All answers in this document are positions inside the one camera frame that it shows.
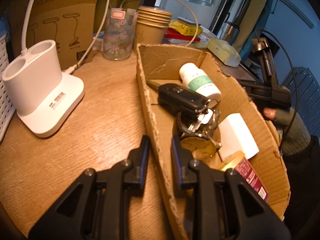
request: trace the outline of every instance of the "black cable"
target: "black cable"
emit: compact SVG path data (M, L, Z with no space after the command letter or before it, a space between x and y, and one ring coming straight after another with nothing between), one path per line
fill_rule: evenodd
M294 110L294 112L293 112L293 116L292 116L291 122L290 122L287 130L284 132L284 134L283 134L283 136L282 136L282 140L281 140L281 143L280 143L280 146L279 146L279 151L281 152L282 144L283 144L283 142L284 142L284 139L285 139L286 136L288 135L289 129L291 128L294 119L296 118L297 110L298 110L298 107L299 107L299 104L298 104L298 103L299 103L298 85L297 85L296 76L295 76L295 74L294 74L294 69L293 69L292 62L291 62L290 57L289 57L287 51L285 50L284 46L281 44L281 42L280 42L271 32L268 32L268 31L263 30L263 29L258 29L258 30L256 30L256 35L257 35L257 38L258 38L258 41L259 41L259 42L261 42L259 33L262 33L262 32L265 32L265 33L268 33L269 35L271 35L271 36L276 40L276 42L279 44L279 46L282 48L282 50L284 51L285 55L287 56L288 61L289 61L289 64L290 64L290 68L291 68L291 71L292 71L292 75L293 75L294 86L295 86L295 89L296 89L296 98L297 98L296 101L297 101L297 103L296 103L295 110Z

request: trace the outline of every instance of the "white cable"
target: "white cable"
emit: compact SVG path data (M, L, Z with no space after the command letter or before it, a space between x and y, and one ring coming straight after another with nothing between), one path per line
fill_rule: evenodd
M32 9L34 0L29 0L26 15L24 17L23 27L22 27L22 35L21 35L21 55L24 56L27 53L27 45L26 45L26 38L27 38L27 30L28 30L28 23L30 18L30 13Z
M109 2L110 2L110 0L107 0L106 8L105 8L105 11L104 11L104 15L103 15L103 18L102 18L100 27L99 27L99 29L98 29L98 32L97 32L95 38L94 38L93 41L91 42L89 48L88 48L88 49L86 50L86 52L83 54L82 58L78 61L78 63L77 63L77 64L74 64L72 67L69 67L69 68L67 68L67 69L64 71L66 74L71 74L71 73L73 73L73 71L75 71L75 70L80 66L81 62L84 60L84 58L87 56L87 54L89 53L90 49L91 49L92 46L94 45L97 37L98 37L99 34L100 34L100 31L101 31L101 29L102 29L103 23L104 23L104 21L105 21L105 19L106 19L106 17L107 17L107 12L108 12L108 8L109 8Z

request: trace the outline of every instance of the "car key fob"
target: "car key fob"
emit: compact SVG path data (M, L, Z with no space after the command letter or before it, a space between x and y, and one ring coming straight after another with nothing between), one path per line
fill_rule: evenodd
M210 99L177 84L158 87L159 101L164 102L190 116L199 116L208 108Z

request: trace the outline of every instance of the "printed lamp diagram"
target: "printed lamp diagram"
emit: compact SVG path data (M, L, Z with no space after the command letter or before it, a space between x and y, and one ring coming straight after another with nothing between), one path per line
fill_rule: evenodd
M48 18L42 21L42 23L44 24L48 24L48 23L54 23L56 25L56 32L54 34L54 41L56 42L56 47L57 49L60 49L60 43L56 41L57 38L57 33L58 33L58 24L57 22L60 20L59 17L52 17L52 18Z
M33 43L32 43L32 45L36 44L36 32L35 32L35 29L38 28L38 27L39 27L38 23L33 23L33 24L30 24L28 26L27 31L31 31L33 33Z
M80 42L79 42L79 37L78 36L76 36L76 30L77 30L77 27L78 27L78 19L77 19L77 17L79 17L81 14L80 13L77 13L77 12L75 12L75 13L65 13L64 15L63 15L63 17L64 18L73 18L73 19L75 19L76 20L76 27L75 27L75 31L74 31L74 33L73 33L73 40L72 41L70 41L70 43L69 43L69 46L71 47L71 46L74 46L74 45L77 45L77 44L79 44Z

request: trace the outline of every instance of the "white plastic basket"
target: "white plastic basket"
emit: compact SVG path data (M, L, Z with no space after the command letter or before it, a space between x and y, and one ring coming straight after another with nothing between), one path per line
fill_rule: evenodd
M5 47L5 35L0 38L0 141L2 141L9 122L16 109L14 108L2 81L2 73L9 64L7 49Z

